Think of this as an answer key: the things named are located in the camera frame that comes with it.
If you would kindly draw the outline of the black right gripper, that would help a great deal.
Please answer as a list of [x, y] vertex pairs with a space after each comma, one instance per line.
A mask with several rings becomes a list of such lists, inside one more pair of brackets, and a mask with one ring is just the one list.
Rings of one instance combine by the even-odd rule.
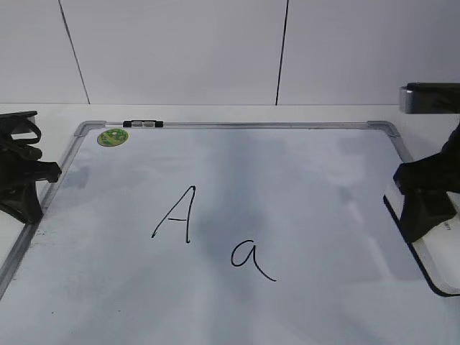
[[459, 193], [459, 126], [439, 153], [400, 164], [393, 181], [402, 194], [414, 190], [404, 196], [398, 226], [406, 243], [452, 219], [457, 211], [446, 192]]

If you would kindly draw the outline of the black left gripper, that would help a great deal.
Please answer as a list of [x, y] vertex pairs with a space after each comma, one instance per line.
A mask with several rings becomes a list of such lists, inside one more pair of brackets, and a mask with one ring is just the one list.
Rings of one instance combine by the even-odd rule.
[[36, 181], [58, 181], [61, 169], [56, 162], [43, 162], [42, 151], [34, 145], [42, 132], [33, 122], [36, 111], [1, 115], [1, 211], [23, 224], [35, 224], [43, 212], [37, 197]]

